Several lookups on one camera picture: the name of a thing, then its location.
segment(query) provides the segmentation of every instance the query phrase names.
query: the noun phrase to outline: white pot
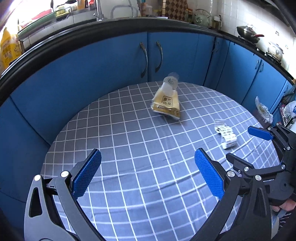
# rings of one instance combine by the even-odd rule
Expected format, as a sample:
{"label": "white pot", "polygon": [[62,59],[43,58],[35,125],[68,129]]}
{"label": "white pot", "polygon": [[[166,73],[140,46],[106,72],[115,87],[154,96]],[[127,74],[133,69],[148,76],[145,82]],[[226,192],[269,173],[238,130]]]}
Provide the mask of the white pot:
{"label": "white pot", "polygon": [[283,50],[279,47],[278,44],[275,44],[273,42],[269,42],[269,46],[267,49],[268,53],[271,54],[273,57],[275,57],[278,61],[281,62],[283,59]]}

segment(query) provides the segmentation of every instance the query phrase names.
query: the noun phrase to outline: checkered tablecloth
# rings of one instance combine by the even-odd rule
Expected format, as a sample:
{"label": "checkered tablecloth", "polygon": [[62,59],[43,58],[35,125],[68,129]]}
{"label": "checkered tablecloth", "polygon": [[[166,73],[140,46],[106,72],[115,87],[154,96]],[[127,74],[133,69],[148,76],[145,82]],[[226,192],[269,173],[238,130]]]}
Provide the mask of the checkered tablecloth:
{"label": "checkered tablecloth", "polygon": [[[185,241],[202,226],[217,203],[194,163],[194,152],[229,170],[225,154],[235,153],[255,168],[279,163],[272,142],[248,134],[258,121],[227,96],[198,85],[179,83],[181,119],[156,114],[150,101],[162,82],[132,85],[109,93],[81,110],[49,149],[41,174],[59,175],[84,160],[93,148],[102,164],[78,202],[106,240]],[[226,119],[238,143],[221,148],[214,119]],[[58,199],[59,214],[74,232]],[[224,231],[240,204],[238,197]]]}

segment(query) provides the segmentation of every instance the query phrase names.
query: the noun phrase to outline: metal screw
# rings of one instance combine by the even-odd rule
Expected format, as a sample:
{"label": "metal screw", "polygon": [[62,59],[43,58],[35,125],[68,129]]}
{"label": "metal screw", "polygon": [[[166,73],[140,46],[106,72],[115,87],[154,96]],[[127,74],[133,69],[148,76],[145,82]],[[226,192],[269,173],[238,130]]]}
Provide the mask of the metal screw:
{"label": "metal screw", "polygon": [[234,177],[234,176],[235,176],[235,173],[234,173],[233,171],[228,171],[228,172],[227,172],[227,175],[228,175],[229,177]]}
{"label": "metal screw", "polygon": [[63,171],[61,173],[61,177],[67,177],[69,175],[69,172],[68,171]]}
{"label": "metal screw", "polygon": [[262,178],[261,178],[261,176],[256,175],[256,176],[255,176],[255,179],[256,179],[257,181],[261,181]]}
{"label": "metal screw", "polygon": [[40,178],[41,178],[41,175],[38,174],[38,175],[34,176],[34,181],[39,181]]}

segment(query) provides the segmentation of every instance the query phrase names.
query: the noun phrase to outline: blue textured pad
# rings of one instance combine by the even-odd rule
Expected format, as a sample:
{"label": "blue textured pad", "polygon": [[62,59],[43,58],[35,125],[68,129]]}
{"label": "blue textured pad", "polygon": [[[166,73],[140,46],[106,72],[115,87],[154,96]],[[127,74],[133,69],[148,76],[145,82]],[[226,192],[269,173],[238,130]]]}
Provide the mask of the blue textured pad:
{"label": "blue textured pad", "polygon": [[274,138],[269,131],[259,129],[254,126],[249,126],[248,133],[252,136],[259,137],[259,138],[261,138],[263,140],[267,140],[267,141],[270,141]]}
{"label": "blue textured pad", "polygon": [[77,177],[73,180],[72,196],[75,200],[84,195],[92,178],[101,165],[101,160],[101,152],[99,150],[96,150],[86,161]]}
{"label": "blue textured pad", "polygon": [[224,195],[223,179],[220,177],[214,166],[200,149],[196,150],[194,160],[213,196],[222,199]]}

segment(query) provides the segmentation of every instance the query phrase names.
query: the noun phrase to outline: small white packet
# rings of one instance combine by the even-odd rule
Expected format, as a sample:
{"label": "small white packet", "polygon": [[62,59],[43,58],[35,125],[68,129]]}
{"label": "small white packet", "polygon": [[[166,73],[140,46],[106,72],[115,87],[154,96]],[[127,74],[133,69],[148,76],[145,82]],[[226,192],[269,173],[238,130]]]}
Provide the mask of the small white packet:
{"label": "small white packet", "polygon": [[221,134],[221,145],[223,149],[236,145],[237,136],[233,133],[232,128],[225,124],[225,120],[215,119],[215,131]]}

